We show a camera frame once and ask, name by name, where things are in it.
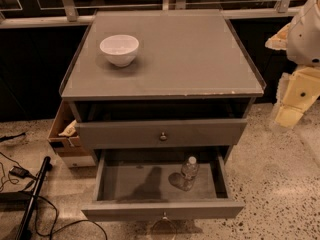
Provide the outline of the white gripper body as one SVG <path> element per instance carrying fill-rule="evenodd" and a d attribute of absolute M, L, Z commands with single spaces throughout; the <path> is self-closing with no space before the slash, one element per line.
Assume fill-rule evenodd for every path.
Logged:
<path fill-rule="evenodd" d="M 298 65 L 320 66 L 320 0 L 307 0 L 293 17 L 286 54 Z"/>

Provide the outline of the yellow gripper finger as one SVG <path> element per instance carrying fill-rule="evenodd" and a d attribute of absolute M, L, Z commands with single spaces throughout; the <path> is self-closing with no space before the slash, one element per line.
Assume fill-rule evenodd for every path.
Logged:
<path fill-rule="evenodd" d="M 278 83 L 274 121 L 293 128 L 319 96 L 319 67 L 298 66 L 292 74 L 283 73 Z"/>
<path fill-rule="evenodd" d="M 270 37 L 266 43 L 265 47 L 272 50 L 287 50 L 288 46 L 288 32 L 290 23 L 282 27 L 276 34 Z"/>

